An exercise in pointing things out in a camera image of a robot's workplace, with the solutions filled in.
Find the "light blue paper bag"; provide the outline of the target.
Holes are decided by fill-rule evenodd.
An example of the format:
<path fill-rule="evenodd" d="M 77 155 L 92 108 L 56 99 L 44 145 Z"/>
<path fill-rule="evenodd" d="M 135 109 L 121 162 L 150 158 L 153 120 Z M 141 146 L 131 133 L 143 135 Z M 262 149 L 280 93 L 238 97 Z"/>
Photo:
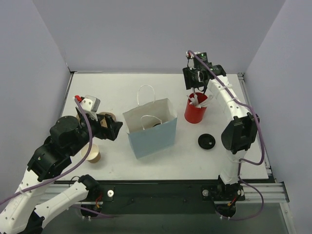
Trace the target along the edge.
<path fill-rule="evenodd" d="M 139 92 L 137 106 L 123 113 L 128 140 L 136 159 L 173 146 L 177 126 L 177 111 L 168 98 L 156 99 L 153 91 L 153 101 L 141 105 Z"/>

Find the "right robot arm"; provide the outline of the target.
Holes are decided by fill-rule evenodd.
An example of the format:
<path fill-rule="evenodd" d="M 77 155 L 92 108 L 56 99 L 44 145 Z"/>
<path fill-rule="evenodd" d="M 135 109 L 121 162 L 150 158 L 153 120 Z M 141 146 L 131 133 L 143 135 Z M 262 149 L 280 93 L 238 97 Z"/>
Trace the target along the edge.
<path fill-rule="evenodd" d="M 187 67 L 183 68 L 187 90 L 202 88 L 210 91 L 225 114 L 228 124 L 221 134 L 221 142 L 226 149 L 226 158 L 221 166 L 217 195 L 227 199 L 234 192 L 232 185 L 239 182 L 241 159 L 254 143 L 257 135 L 256 120 L 251 111 L 240 102 L 227 74 L 221 65 L 208 61 L 206 52 L 186 52 Z"/>

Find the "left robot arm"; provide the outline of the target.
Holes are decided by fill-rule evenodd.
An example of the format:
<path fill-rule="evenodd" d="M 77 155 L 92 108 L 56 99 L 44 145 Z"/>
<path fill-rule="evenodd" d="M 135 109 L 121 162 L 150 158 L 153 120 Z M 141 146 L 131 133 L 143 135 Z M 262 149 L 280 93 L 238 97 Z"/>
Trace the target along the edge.
<path fill-rule="evenodd" d="M 48 201 L 38 202 L 55 180 L 70 173 L 66 168 L 75 156 L 94 137 L 114 141 L 123 123 L 111 115 L 61 117 L 50 129 L 44 144 L 37 148 L 16 192 L 4 200 L 7 206 L 0 214 L 2 234 L 39 234 L 47 223 L 72 204 L 98 197 L 97 182 L 83 175 L 65 192 Z"/>

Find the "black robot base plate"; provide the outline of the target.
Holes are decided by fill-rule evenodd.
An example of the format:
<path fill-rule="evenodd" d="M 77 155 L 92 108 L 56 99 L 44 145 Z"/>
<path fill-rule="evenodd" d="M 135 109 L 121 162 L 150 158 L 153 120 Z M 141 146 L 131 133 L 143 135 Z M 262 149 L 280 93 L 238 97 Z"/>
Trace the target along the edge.
<path fill-rule="evenodd" d="M 224 185 L 219 180 L 102 180 L 98 191 L 78 205 L 78 211 L 92 218 L 216 211 L 233 216 L 236 203 L 243 200 L 240 184 Z"/>

